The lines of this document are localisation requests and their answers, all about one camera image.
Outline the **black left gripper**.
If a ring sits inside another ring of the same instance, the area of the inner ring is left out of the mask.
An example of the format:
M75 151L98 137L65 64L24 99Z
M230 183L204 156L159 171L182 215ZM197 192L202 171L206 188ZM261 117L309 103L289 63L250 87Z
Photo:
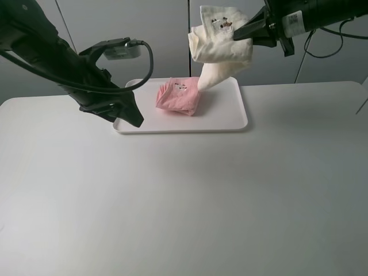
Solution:
M109 71L79 56L64 40L58 40L57 44L65 54L63 60L71 66L59 74L61 81L58 85L76 100L80 111L107 121L120 118L134 127L141 127L144 117L137 107L132 89L116 86Z

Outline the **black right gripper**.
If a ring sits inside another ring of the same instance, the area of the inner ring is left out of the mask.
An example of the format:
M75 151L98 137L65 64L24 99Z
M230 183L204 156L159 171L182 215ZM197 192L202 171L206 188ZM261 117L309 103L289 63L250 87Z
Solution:
M265 0L264 3L255 16L234 31L233 40L252 39L254 45L270 46L270 28L285 57L294 55L293 37L305 33L302 1Z

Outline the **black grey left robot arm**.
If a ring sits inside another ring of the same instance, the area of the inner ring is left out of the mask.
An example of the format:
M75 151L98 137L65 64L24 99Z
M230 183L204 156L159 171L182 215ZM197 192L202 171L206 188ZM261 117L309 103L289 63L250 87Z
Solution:
M36 1L1 1L1 56L45 79L57 83L82 112L109 122L122 119L134 127L144 121L133 91L149 80L152 70L136 85L120 88L96 62L131 59L146 45L129 37L101 41L76 53L63 40Z

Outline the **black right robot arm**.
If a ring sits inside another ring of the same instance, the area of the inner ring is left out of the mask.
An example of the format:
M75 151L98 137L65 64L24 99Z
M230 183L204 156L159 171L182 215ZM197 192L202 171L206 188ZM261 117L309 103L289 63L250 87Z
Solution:
M235 41L274 48L281 44L284 55L294 55L292 38L322 27L367 14L367 1L313 0L265 1L264 7L233 33Z

